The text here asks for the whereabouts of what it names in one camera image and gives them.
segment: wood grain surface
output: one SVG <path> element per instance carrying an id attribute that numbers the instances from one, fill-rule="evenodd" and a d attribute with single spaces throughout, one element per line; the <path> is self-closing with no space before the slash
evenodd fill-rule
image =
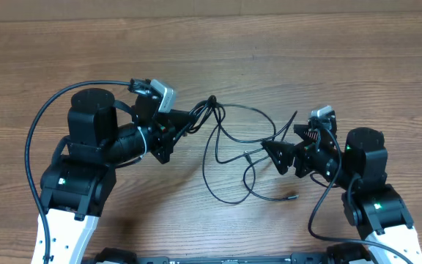
<path id="1" fill-rule="evenodd" d="M 296 122 L 304 123 L 311 108 L 331 104 L 342 145 L 353 128 L 383 131 L 388 182 L 407 203 L 422 246 L 422 12 L 0 23 L 0 263 L 32 258 L 37 209 L 23 146 L 41 105 L 68 84 L 132 77 L 161 78 L 176 87 L 176 109 L 191 109 L 216 95 L 222 103 L 267 112 L 279 128 L 295 110 Z M 134 102 L 124 88 L 105 88 Z M 37 183 L 67 134 L 72 94 L 57 100 L 37 127 L 32 145 Z M 228 115 L 224 125 L 240 138 L 270 133 L 255 114 L 229 109 Z M 119 119 L 127 122 L 123 114 Z M 169 257 L 325 250 L 329 243 L 306 229 L 323 189 L 308 177 L 296 178 L 294 170 L 281 176 L 269 162 L 258 165 L 255 190 L 273 197 L 297 192 L 296 201 L 250 197 L 230 206 L 208 193 L 201 157 L 214 124 L 210 120 L 181 140 L 168 164 L 159 166 L 148 155 L 117 171 L 87 256 L 107 246 Z M 298 138 L 290 135 L 288 141 Z M 221 157 L 256 147 L 223 140 Z M 240 198 L 245 161 L 221 166 L 212 155 L 211 150 L 206 165 L 210 185 L 225 199 Z M 340 196 L 341 190 L 330 192 L 315 231 L 356 238 Z"/>
<path id="2" fill-rule="evenodd" d="M 0 22 L 414 11 L 422 0 L 0 0 Z"/>

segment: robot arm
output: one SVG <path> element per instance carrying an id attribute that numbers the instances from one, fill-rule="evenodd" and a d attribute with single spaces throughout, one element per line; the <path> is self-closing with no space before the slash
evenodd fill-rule
<path id="1" fill-rule="evenodd" d="M 189 112 L 171 109 L 176 94 L 167 84 L 132 80 L 128 89 L 138 94 L 133 107 L 104 89 L 72 96 L 70 135 L 60 141 L 40 183 L 51 240 L 45 241 L 39 216 L 32 264 L 44 263 L 45 243 L 51 244 L 50 263 L 81 263 L 115 185 L 115 169 L 148 152 L 162 164 L 169 162 L 175 143 L 196 122 Z M 131 123 L 118 127 L 116 109 L 130 114 Z M 65 146 L 69 155 L 62 155 Z"/>
<path id="2" fill-rule="evenodd" d="M 340 169 L 335 183 L 347 190 L 342 195 L 344 214 L 357 227 L 360 237 L 367 243 L 377 242 L 395 249 L 413 263 L 422 263 L 412 217 L 400 195 L 385 184 L 388 154 L 383 134 L 370 128 L 351 130 L 340 161 L 341 150 L 336 149 L 329 136 L 331 133 L 336 137 L 336 116 L 331 106 L 313 110 L 308 124 L 295 125 L 294 131 L 303 140 L 299 144 L 262 142 L 280 174 L 294 165 L 298 177 L 316 172 L 331 182 Z M 328 256 L 334 263 L 347 263 L 366 256 L 363 250 L 360 244 L 341 245 L 329 248 Z M 377 246 L 369 246 L 369 251 L 377 263 L 404 263 L 399 256 Z"/>

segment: black cable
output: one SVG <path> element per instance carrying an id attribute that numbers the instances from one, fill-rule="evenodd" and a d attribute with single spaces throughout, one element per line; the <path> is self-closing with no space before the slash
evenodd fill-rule
<path id="1" fill-rule="evenodd" d="M 290 123 L 292 123 L 292 121 L 294 120 L 294 118 L 296 117 L 296 113 L 297 112 L 295 112 L 293 115 L 292 115 L 292 117 L 291 117 L 291 119 L 289 120 L 289 122 Z M 286 133 L 287 133 L 287 131 L 289 130 L 289 126 L 286 128 L 286 130 L 284 131 L 284 134 L 283 134 L 283 137 L 281 138 L 281 141 L 283 141 L 284 140 L 284 137 L 286 137 Z M 296 194 L 296 195 L 291 195 L 291 196 L 288 196 L 288 197 L 283 197 L 283 198 L 269 198 L 269 197 L 264 197 L 264 196 L 262 196 L 262 195 L 260 195 L 260 194 L 257 194 L 255 191 L 253 191 L 252 189 L 250 189 L 249 187 L 248 187 L 248 185 L 247 185 L 247 181 L 246 181 L 246 178 L 247 178 L 247 171 L 250 169 L 250 168 L 252 168 L 252 170 L 255 172 L 255 167 L 254 167 L 254 165 L 255 164 L 257 164 L 257 163 L 259 163 L 260 161 L 263 161 L 263 160 L 265 160 L 265 159 L 267 159 L 267 158 L 269 158 L 269 156 L 267 155 L 266 157 L 264 157 L 264 158 L 262 158 L 262 159 L 260 159 L 259 161 L 255 161 L 255 162 L 253 162 L 252 163 L 252 161 L 251 161 L 251 158 L 250 158 L 250 156 L 248 155 L 248 156 L 246 156 L 245 157 L 246 159 L 247 159 L 247 161 L 248 161 L 248 163 L 250 164 L 248 167 L 247 167 L 247 169 L 244 171 L 244 173 L 243 173 L 243 184 L 245 185 L 245 187 L 247 188 L 247 190 L 251 193 L 251 194 L 253 194 L 255 197 L 258 197 L 258 198 L 260 198 L 260 199 L 264 199 L 264 200 L 267 200 L 267 201 L 271 201 L 271 202 L 284 202 L 284 201 L 288 201 L 288 200 L 292 200 L 292 199 L 297 199 L 298 197 L 299 197 L 299 195 L 298 194 Z"/>
<path id="2" fill-rule="evenodd" d="M 359 239 L 350 239 L 350 238 L 331 238 L 331 237 L 325 237 L 325 236 L 317 235 L 314 231 L 312 231 L 312 222 L 314 221 L 315 215 L 316 215 L 317 211 L 319 210 L 320 205 L 322 205 L 323 200 L 328 195 L 328 192 L 333 187 L 333 184 L 338 179 L 339 172 L 341 171 L 341 149 L 340 149 L 340 146 L 339 146 L 338 142 L 336 141 L 335 136 L 331 133 L 331 131 L 328 130 L 328 129 L 326 129 L 326 128 L 325 128 L 325 130 L 327 131 L 327 133 L 330 136 L 330 138 L 332 139 L 332 141 L 335 143 L 336 151 L 338 152 L 338 169 L 336 170 L 335 177 L 333 177 L 333 179 L 330 181 L 330 184 L 328 185 L 327 189 L 323 192 L 323 194 L 320 197 L 319 201 L 317 202 L 317 204 L 315 205 L 314 209 L 312 210 L 311 217 L 309 218 L 308 224 L 307 224 L 308 232 L 313 237 L 315 237 L 317 239 L 320 239 L 322 241 L 332 241 L 332 242 L 338 242 L 338 243 L 358 243 L 358 244 L 367 245 L 367 246 L 377 246 L 377 247 L 379 247 L 381 249 L 387 250 L 387 251 L 389 251 L 389 252 L 391 252 L 391 253 L 399 256 L 406 263 L 413 264 L 410 260 L 408 260 L 408 258 L 406 258 L 400 252 L 396 251 L 395 249 L 390 248 L 389 246 L 386 246 L 384 244 L 381 244 L 381 243 L 376 243 L 376 242 L 372 242 L 372 241 L 362 241 L 362 240 L 359 240 Z"/>
<path id="3" fill-rule="evenodd" d="M 43 257 L 43 262 L 45 264 L 48 264 L 48 261 L 50 260 L 50 230 L 48 228 L 48 221 L 45 215 L 45 212 L 43 210 L 42 203 L 40 201 L 40 198 L 38 197 L 37 189 L 35 188 L 34 179 L 32 177 L 32 171 L 30 170 L 30 144 L 32 142 L 32 136 L 35 131 L 35 127 L 37 127 L 37 123 L 39 122 L 40 118 L 42 117 L 43 112 L 57 99 L 59 96 L 64 94 L 67 91 L 70 91 L 72 89 L 83 87 L 86 85 L 93 85 L 93 84 L 115 84 L 115 85 L 124 85 L 129 86 L 129 82 L 124 81 L 83 81 L 77 84 L 70 85 L 68 87 L 65 87 L 64 89 L 58 91 L 56 94 L 54 94 L 38 111 L 37 115 L 34 118 L 34 121 L 32 121 L 32 125 L 30 126 L 29 133 L 27 134 L 27 140 L 26 140 L 26 147 L 25 147 L 25 153 L 24 153 L 24 163 L 26 166 L 26 174 L 27 174 L 27 181 L 29 182 L 30 191 L 32 192 L 32 196 L 34 197 L 35 204 L 37 205 L 37 209 L 40 213 L 40 218 L 42 219 L 42 225 L 43 225 L 43 232 L 45 233 L 45 255 Z"/>
<path id="4" fill-rule="evenodd" d="M 360 179 L 360 176 L 356 174 L 353 178 L 351 178 L 351 181 L 348 185 L 347 190 L 347 198 L 348 198 L 348 205 L 352 206 L 352 187 L 354 186 L 355 182 Z"/>
<path id="5" fill-rule="evenodd" d="M 237 107 L 237 108 L 241 108 L 241 109 L 247 109 L 247 110 L 251 110 L 251 111 L 256 111 L 256 112 L 258 112 L 259 114 L 261 114 L 261 115 L 263 115 L 270 123 L 271 123 L 271 125 L 272 125 L 272 127 L 273 127 L 273 135 L 272 136 L 269 136 L 269 137 L 266 137 L 266 138 L 263 138 L 263 139 L 255 139 L 255 140 L 251 140 L 251 141 L 244 141 L 244 140 L 240 140 L 240 139 L 236 139 L 236 138 L 234 138 L 233 136 L 230 136 L 230 134 L 229 133 L 227 133 L 227 131 L 225 131 L 225 129 L 224 129 L 224 127 L 222 126 L 222 122 L 224 121 L 224 119 L 226 118 L 226 110 L 225 110 L 225 108 L 224 108 L 224 106 L 226 106 L 226 107 Z M 259 195 L 259 194 L 257 194 L 257 193 L 255 193 L 254 191 L 253 191 L 253 187 L 255 186 L 255 181 L 256 181 L 256 173 L 255 173 L 255 169 L 254 169 L 254 167 L 253 167 L 253 165 L 254 164 L 257 164 L 257 163 L 259 163 L 259 162 L 261 162 L 261 161 L 263 161 L 263 160 L 265 160 L 265 159 L 267 159 L 268 158 L 268 156 L 266 156 L 266 157 L 264 157 L 264 158 L 262 158 L 262 159 L 260 159 L 260 160 L 258 160 L 258 161 L 255 161 L 254 163 L 252 163 L 251 162 L 251 159 L 250 159 L 250 161 L 249 161 L 249 158 L 250 158 L 250 155 L 251 154 L 254 154 L 254 153 L 257 153 L 257 152 L 260 152 L 260 151 L 262 151 L 263 150 L 263 148 L 259 148 L 259 149 L 257 149 L 257 150 L 253 150 L 253 151 L 250 151 L 250 152 L 248 152 L 248 153 L 244 153 L 244 154 L 242 154 L 242 155 L 238 155 L 238 156 L 236 156 L 236 157 L 233 157 L 233 158 L 230 158 L 229 160 L 226 160 L 226 161 L 220 161 L 219 160 L 219 157 L 218 157 L 218 146 L 219 146 L 219 138 L 220 138 L 220 132 L 221 131 L 223 131 L 223 133 L 226 135 L 226 136 L 228 136 L 232 141 L 235 141 L 235 142 L 239 142 L 239 143 L 255 143 L 255 142 L 261 142 L 261 141 L 264 141 L 264 140 L 268 140 L 268 139 L 271 139 L 271 140 L 274 140 L 275 139 L 275 137 L 277 136 L 277 135 L 279 135 L 279 134 L 281 134 L 283 131 L 284 131 L 284 134 L 283 134 L 283 138 L 281 139 L 281 141 L 283 141 L 284 140 L 284 137 L 286 136 L 286 133 L 287 133 L 287 131 L 289 130 L 289 126 L 292 124 L 292 121 L 294 120 L 294 118 L 295 118 L 295 116 L 296 116 L 296 114 L 297 114 L 297 112 L 295 112 L 293 115 L 292 115 L 292 117 L 291 117 L 291 119 L 288 121 L 288 123 L 287 124 L 285 124 L 285 126 L 279 131 L 279 132 L 276 132 L 276 126 L 275 126 L 275 123 L 271 120 L 271 118 L 267 115 L 267 114 L 265 114 L 263 111 L 261 111 L 261 110 L 258 110 L 258 109 L 255 109 L 255 108 L 252 108 L 252 107 L 248 107 L 248 106 L 242 106 L 242 105 L 238 105 L 238 104 L 219 104 L 219 103 L 216 103 L 216 107 L 212 110 L 212 112 L 213 112 L 213 114 L 215 115 L 215 119 L 216 119 L 216 122 L 217 122 L 217 125 L 214 127 L 214 129 L 212 130 L 212 133 L 210 134 L 210 137 L 208 138 L 208 141 L 207 141 L 207 144 L 206 144 L 206 146 L 205 146 L 205 148 L 204 148 L 204 154 L 203 154 L 203 163 L 202 163 L 202 165 L 201 165 L 201 170 L 202 170 L 202 175 L 203 175 L 203 180 L 204 180 L 204 184 L 206 185 L 206 187 L 207 187 L 207 189 L 208 189 L 208 191 L 211 193 L 211 195 L 214 197 L 214 198 L 216 198 L 218 201 L 220 201 L 220 202 L 224 202 L 224 203 L 227 203 L 227 204 L 232 204 L 232 205 L 237 205 L 237 204 L 239 204 L 239 203 L 241 203 L 241 202 L 243 202 L 243 201 L 245 201 L 247 198 L 248 198 L 248 196 L 250 195 L 250 194 L 253 194 L 254 196 L 256 196 L 256 197 L 258 197 L 258 198 L 260 198 L 260 199 L 266 199 L 266 200 L 269 200 L 269 201 L 287 201 L 287 200 L 290 200 L 290 199 L 296 199 L 297 198 L 297 196 L 292 196 L 292 197 L 285 197 L 285 198 L 282 198 L 282 199 L 273 199 L 273 198 L 268 198 L 268 197 L 263 197 L 263 196 L 261 196 L 261 195 Z M 232 162 L 232 161 L 235 161 L 235 160 L 237 160 L 237 159 L 239 159 L 239 158 L 242 158 L 242 157 L 245 157 L 248 161 L 249 161 L 249 163 L 250 163 L 250 166 L 249 167 L 247 167 L 247 169 L 245 170 L 245 173 L 244 173 L 244 175 L 243 175 L 243 182 L 244 182 L 244 185 L 245 185 L 245 187 L 247 188 L 247 191 L 248 191 L 248 193 L 241 199 L 241 200 L 238 200 L 238 201 L 236 201 L 236 202 L 230 202 L 230 201 L 226 201 L 226 200 L 223 200 L 223 199 L 221 199 L 221 198 L 219 198 L 216 194 L 214 194 L 214 192 L 211 190 L 211 188 L 210 188 L 210 185 L 209 185 L 209 183 L 207 182 L 207 178 L 206 178 L 206 175 L 205 175 L 205 173 L 204 173 L 204 162 L 205 162 L 205 159 L 206 159 L 206 153 L 207 153 L 207 149 L 208 149 L 208 147 L 209 147 L 209 144 L 210 144 L 210 141 L 211 141 L 211 138 L 212 138 L 212 136 L 214 135 L 214 132 L 216 131 L 216 129 L 218 129 L 218 133 L 217 133 L 217 136 L 216 136 L 216 144 L 215 144 L 215 160 L 219 163 L 219 164 L 227 164 L 227 163 L 229 163 L 229 162 Z M 251 187 L 249 187 L 248 186 L 248 184 L 247 184 L 247 182 L 246 182 L 246 173 L 247 173 L 247 171 L 250 169 L 250 168 L 252 168 L 252 172 L 253 172 L 253 182 L 252 182 L 252 184 L 251 184 Z"/>
<path id="6" fill-rule="evenodd" d="M 322 186 L 322 187 L 328 188 L 328 186 L 326 186 L 325 184 L 323 184 L 323 183 L 319 182 L 317 179 L 315 179 L 314 175 L 319 175 L 319 173 L 312 172 L 312 173 L 309 175 L 309 177 L 311 178 L 311 180 L 312 180 L 313 182 L 315 182 L 316 184 L 318 184 L 318 185 L 320 185 L 320 186 Z"/>
<path id="7" fill-rule="evenodd" d="M 270 201 L 270 202 L 284 202 L 284 201 L 288 201 L 288 200 L 292 200 L 292 199 L 297 199 L 299 197 L 298 194 L 291 195 L 289 197 L 283 197 L 283 198 L 269 198 L 269 197 L 264 197 L 264 196 L 262 196 L 260 194 L 257 194 L 255 191 L 253 191 L 253 189 L 251 189 L 251 188 L 248 187 L 247 181 L 246 181 L 248 169 L 252 168 L 253 174 L 255 175 L 255 164 L 259 163 L 260 161 L 264 161 L 267 158 L 269 158 L 269 156 L 266 156 L 264 158 L 260 158 L 258 161 L 255 161 L 255 162 L 252 163 L 252 160 L 251 160 L 251 158 L 250 158 L 249 155 L 247 155 L 245 157 L 245 159 L 247 159 L 248 163 L 250 164 L 247 167 L 247 169 L 244 171 L 244 173 L 243 173 L 243 184 L 245 185 L 245 187 L 247 188 L 247 190 L 251 194 L 253 194 L 255 197 L 258 197 L 260 199 L 264 199 L 264 200 L 267 200 L 267 201 Z"/>

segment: white plastic panel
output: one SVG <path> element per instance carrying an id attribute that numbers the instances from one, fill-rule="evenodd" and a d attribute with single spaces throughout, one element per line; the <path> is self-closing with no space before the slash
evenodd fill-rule
<path id="1" fill-rule="evenodd" d="M 374 231 L 367 241 L 382 243 L 402 253 L 414 264 L 422 264 L 422 252 L 419 246 L 418 234 L 415 228 L 408 229 L 406 225 L 385 228 L 384 235 Z M 376 246 L 369 246 L 369 251 L 379 264 L 405 264 L 400 257 Z"/>
<path id="2" fill-rule="evenodd" d="M 50 209 L 47 214 L 50 228 L 50 256 L 53 264 L 79 264 L 86 251 L 92 233 L 97 228 L 99 218 L 86 216 L 84 221 L 74 220 L 74 213 Z M 45 233 L 42 219 L 38 216 L 37 242 L 32 264 L 43 264 L 45 254 Z"/>

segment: wire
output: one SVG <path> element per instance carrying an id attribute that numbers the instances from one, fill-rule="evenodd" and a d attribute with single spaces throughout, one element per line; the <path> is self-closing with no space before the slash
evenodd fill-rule
<path id="1" fill-rule="evenodd" d="M 252 168 L 253 174 L 255 175 L 255 164 L 259 163 L 260 161 L 264 161 L 265 159 L 269 158 L 269 156 L 266 156 L 264 158 L 260 158 L 258 161 L 255 161 L 253 163 L 252 163 L 252 160 L 251 160 L 249 155 L 247 155 L 245 158 L 247 159 L 247 161 L 250 165 L 247 167 L 247 169 L 243 173 L 243 184 L 245 185 L 247 190 L 251 194 L 253 194 L 255 197 L 258 197 L 260 199 L 264 199 L 264 200 L 267 200 L 267 201 L 270 201 L 270 202 L 284 202 L 284 201 L 288 201 L 288 200 L 292 200 L 292 199 L 297 199 L 299 197 L 299 195 L 296 194 L 296 195 L 291 195 L 289 197 L 283 197 L 283 198 L 268 198 L 268 197 L 264 197 L 260 194 L 257 194 L 255 191 L 253 191 L 251 188 L 248 187 L 247 181 L 245 180 L 247 178 L 246 177 L 247 171 L 248 171 L 248 169 Z"/>
<path id="2" fill-rule="evenodd" d="M 42 219 L 43 225 L 43 232 L 45 233 L 45 255 L 43 256 L 43 262 L 48 264 L 48 261 L 52 258 L 50 257 L 50 230 L 48 228 L 48 221 L 45 215 L 45 211 L 43 210 L 42 202 L 38 197 L 37 189 L 35 188 L 34 179 L 32 177 L 32 171 L 30 170 L 30 144 L 32 143 L 32 136 L 34 135 L 35 128 L 37 127 L 37 123 L 39 122 L 40 118 L 42 117 L 43 112 L 62 94 L 68 92 L 72 89 L 83 87 L 86 85 L 93 85 L 93 84 L 114 84 L 114 85 L 124 85 L 129 86 L 129 82 L 124 81 L 83 81 L 77 84 L 70 85 L 61 89 L 56 94 L 54 94 L 38 111 L 37 115 L 32 121 L 32 125 L 30 126 L 29 133 L 27 134 L 26 146 L 25 146 L 25 153 L 24 153 L 24 163 L 26 166 L 26 174 L 27 174 L 27 181 L 29 182 L 30 191 L 32 192 L 32 196 L 35 200 L 35 205 L 37 205 L 37 209 L 40 213 L 40 218 Z"/>
<path id="3" fill-rule="evenodd" d="M 348 198 L 349 206 L 352 206 L 352 187 L 355 184 L 355 182 L 358 181 L 359 179 L 360 179 L 359 174 L 355 174 L 355 176 L 351 178 L 351 181 L 349 182 L 348 190 L 347 190 L 347 198 Z"/>
<path id="4" fill-rule="evenodd" d="M 203 112 L 204 111 L 204 109 L 202 109 L 202 108 L 200 108 L 201 106 L 203 106 L 204 105 L 204 107 L 206 107 L 206 105 L 207 104 L 199 104 L 199 105 L 197 105 L 197 107 L 195 108 L 195 109 L 192 109 L 192 111 L 190 111 L 190 112 L 193 112 L 193 111 L 198 111 L 199 109 L 201 109 L 201 112 Z M 284 140 L 284 137 L 286 136 L 286 133 L 287 133 L 287 131 L 289 130 L 289 126 L 292 124 L 292 121 L 294 120 L 294 118 L 295 118 L 295 116 L 296 116 L 296 114 L 297 114 L 297 112 L 295 112 L 293 115 L 292 115 L 292 117 L 291 117 L 291 119 L 288 121 L 288 123 L 287 124 L 285 124 L 285 126 L 279 131 L 279 132 L 276 132 L 276 126 L 275 126 L 275 123 L 271 120 L 271 118 L 267 115 L 267 114 L 265 114 L 263 111 L 261 111 L 261 110 L 258 110 L 258 109 L 255 109 L 255 108 L 252 108 L 252 107 L 248 107 L 248 106 L 242 106 L 242 105 L 238 105 L 238 104 L 219 104 L 219 103 L 216 103 L 215 104 L 215 107 L 213 107 L 212 105 L 211 106 L 209 106 L 209 107 L 211 107 L 212 108 L 212 111 L 207 111 L 207 113 L 205 114 L 205 116 L 203 117 L 203 120 L 205 121 L 207 118 L 209 118 L 209 116 L 210 116 L 210 112 L 212 112 L 214 115 L 215 115 L 215 119 L 216 119 L 216 122 L 217 122 L 217 125 L 214 127 L 214 129 L 212 130 L 212 132 L 211 132 L 211 134 L 210 134 L 210 136 L 209 136 L 209 138 L 208 138 L 208 140 L 207 140 L 207 143 L 206 143 L 206 146 L 205 146 L 205 148 L 204 148 L 204 153 L 203 153 L 203 162 L 202 162 L 202 164 L 201 164 L 201 172 L 202 172 L 202 175 L 203 175 L 203 180 L 204 180 L 204 184 L 206 185 L 206 187 L 207 187 L 207 189 L 208 189 L 208 191 L 211 193 L 211 195 L 214 197 L 214 198 L 216 198 L 218 201 L 220 201 L 220 202 L 224 202 L 224 203 L 226 203 L 226 204 L 231 204 L 231 205 L 238 205 L 238 204 L 240 204 L 241 202 L 243 202 L 243 201 L 245 201 L 247 198 L 248 198 L 248 196 L 250 195 L 250 194 L 253 194 L 255 197 L 258 197 L 258 198 L 260 198 L 260 199 L 266 199 L 266 200 L 269 200 L 269 201 L 277 201 L 277 202 L 279 202 L 279 201 L 287 201 L 287 200 L 291 200 L 291 199 L 296 199 L 298 196 L 292 196 L 292 197 L 284 197 L 284 198 L 281 198 L 281 199 L 273 199 L 273 198 L 268 198 L 268 197 L 263 197 L 263 196 L 261 196 L 261 195 L 259 195 L 259 194 L 257 194 L 257 193 L 255 193 L 254 191 L 253 191 L 253 187 L 255 186 L 255 182 L 256 182 L 256 172 L 255 172 L 255 168 L 254 168 L 254 164 L 257 164 L 257 163 L 259 163 L 259 162 L 261 162 L 261 161 L 263 161 L 263 160 L 265 160 L 265 159 L 267 159 L 267 158 L 269 158 L 268 156 L 266 156 L 266 157 L 264 157 L 264 158 L 261 158 L 261 159 L 259 159 L 258 161 L 255 161 L 255 162 L 251 162 L 251 159 L 250 159 L 250 155 L 252 155 L 252 154 L 255 154 L 255 153 L 258 153 L 258 152 L 260 152 L 260 151 L 262 151 L 263 150 L 263 148 L 259 148 L 259 149 L 257 149 L 257 150 L 252 150 L 252 151 L 250 151 L 250 152 L 247 152 L 247 153 L 244 153 L 244 154 L 242 154 L 242 155 L 238 155 L 238 156 L 236 156 L 236 157 L 233 157 L 233 158 L 230 158 L 229 160 L 226 160 L 226 161 L 221 161 L 221 160 L 219 160 L 219 157 L 218 157 L 218 150 L 219 150 L 219 139 L 220 139 L 220 134 L 221 134 L 221 131 L 223 131 L 223 133 L 228 137 L 228 138 L 230 138 L 232 141 L 235 141 L 235 142 L 239 142 L 239 143 L 256 143 L 256 142 L 262 142 L 262 141 L 264 141 L 264 140 L 268 140 L 268 139 L 271 139 L 271 140 L 274 140 L 275 139 L 275 137 L 276 136 L 278 136 L 279 134 L 281 134 L 281 133 L 283 133 L 284 132 L 284 134 L 283 134 L 283 138 L 281 139 L 281 141 L 283 141 Z M 272 125 L 272 127 L 273 127 L 273 135 L 272 136 L 268 136 L 268 137 L 265 137 L 265 138 L 263 138 L 263 139 L 254 139 L 254 140 L 241 140 L 241 139 L 236 139 L 236 138 L 234 138 L 233 136 L 231 136 L 225 129 L 224 129 L 224 127 L 222 126 L 222 123 L 223 123 L 223 121 L 224 121 L 224 119 L 226 118 L 226 110 L 225 110 L 225 108 L 224 107 L 237 107 L 237 108 L 241 108 L 241 109 L 247 109 L 247 110 L 251 110 L 251 111 L 255 111 L 255 112 L 257 112 L 257 113 L 259 113 L 259 114 L 261 114 L 261 115 L 263 115 L 269 122 L 270 122 L 270 124 Z M 216 136 L 216 143 L 215 143 L 215 160 L 219 163 L 219 164 L 227 164 L 227 163 L 230 163 L 230 162 L 232 162 L 232 161 L 236 161 L 237 159 L 239 159 L 239 158 L 243 158 L 243 157 L 245 157 L 246 159 L 247 159 L 247 161 L 249 161 L 249 164 L 250 164 L 250 166 L 248 166 L 247 167 L 247 169 L 245 170 L 245 172 L 244 172 L 244 175 L 243 175 L 243 182 L 244 182 L 244 185 L 245 185 L 245 187 L 247 188 L 247 191 L 248 191 L 248 193 L 242 198 L 242 199 L 240 199 L 240 200 L 237 200 L 237 201 L 226 201 L 226 200 L 224 200 L 224 199 L 221 199 L 220 197 L 218 197 L 213 191 L 212 191 L 212 189 L 210 188 L 210 185 L 209 185 L 209 183 L 207 182 L 207 177 L 206 177 L 206 174 L 205 174 L 205 172 L 204 172 L 204 166 L 205 166 L 205 161 L 206 161 L 206 154 L 207 154 L 207 150 L 208 150 L 208 147 L 209 147 L 209 144 L 210 144 L 210 141 L 211 141 L 211 138 L 212 138 L 212 136 L 214 135 L 214 133 L 216 132 L 216 130 L 218 130 L 218 132 L 217 132 L 217 136 Z M 248 170 L 250 169 L 250 168 L 252 168 L 252 172 L 253 172 L 253 181 L 252 181 L 252 184 L 251 184 L 251 186 L 248 186 L 248 184 L 247 184 L 247 182 L 246 182 L 246 175 L 247 175 L 247 172 L 248 172 Z"/>
<path id="5" fill-rule="evenodd" d="M 309 218 L 308 224 L 307 224 L 308 232 L 313 237 L 315 237 L 317 239 L 320 239 L 322 241 L 332 241 L 332 242 L 339 242 L 339 243 L 358 243 L 358 244 L 363 244 L 363 245 L 368 245 L 368 246 L 377 246 L 377 247 L 379 247 L 381 249 L 387 250 L 387 251 L 389 251 L 389 252 L 391 252 L 391 253 L 399 256 L 406 263 L 412 264 L 412 262 L 410 260 L 408 260 L 408 258 L 406 258 L 403 254 L 401 254 L 400 252 L 396 251 L 395 249 L 392 249 L 389 246 L 386 246 L 386 245 L 381 244 L 381 243 L 376 243 L 376 242 L 372 242 L 372 241 L 362 241 L 362 240 L 359 240 L 359 239 L 350 239 L 350 238 L 331 238 L 331 237 L 325 237 L 325 236 L 317 235 L 314 231 L 312 231 L 312 222 L 314 221 L 315 215 L 316 215 L 317 211 L 319 210 L 320 205 L 322 205 L 323 200 L 328 195 L 328 192 L 333 187 L 333 184 L 338 179 L 339 173 L 341 171 L 341 151 L 340 151 L 340 146 L 339 146 L 338 142 L 336 141 L 335 136 L 331 133 L 331 131 L 328 130 L 328 129 L 326 129 L 326 128 L 324 128 L 324 129 L 325 129 L 325 131 L 327 131 L 328 135 L 330 136 L 330 138 L 332 139 L 332 141 L 335 143 L 336 151 L 338 153 L 338 169 L 336 170 L 335 177 L 333 177 L 333 179 L 330 181 L 330 184 L 328 185 L 328 187 L 326 188 L 326 190 L 323 192 L 323 194 L 320 197 L 319 201 L 317 202 L 317 204 L 315 205 L 314 209 L 312 210 L 311 217 Z"/>
<path id="6" fill-rule="evenodd" d="M 140 156 L 133 159 L 132 161 L 128 161 L 128 162 L 124 162 L 122 164 L 116 165 L 115 169 L 125 168 L 126 166 L 137 164 L 139 161 L 142 161 L 142 160 L 143 160 L 143 157 Z"/>
<path id="7" fill-rule="evenodd" d="M 138 126 L 138 132 L 141 134 L 141 137 L 143 138 L 143 144 L 144 144 L 144 153 L 143 155 L 140 155 L 140 158 L 143 158 L 144 155 L 147 154 L 147 143 L 146 143 L 146 138 L 144 137 L 143 131 L 141 130 L 141 127 Z"/>
<path id="8" fill-rule="evenodd" d="M 315 182 L 316 184 L 318 184 L 318 185 L 320 185 L 320 186 L 322 186 L 322 187 L 325 187 L 325 188 L 328 188 L 328 186 L 326 186 L 325 184 L 323 184 L 323 183 L 321 183 L 321 182 L 319 182 L 317 179 L 315 179 L 315 177 L 314 177 L 314 175 L 320 175 L 319 173 L 316 173 L 316 172 L 312 172 L 309 176 L 310 176 L 310 178 L 311 178 L 311 180 L 313 181 L 313 182 Z"/>

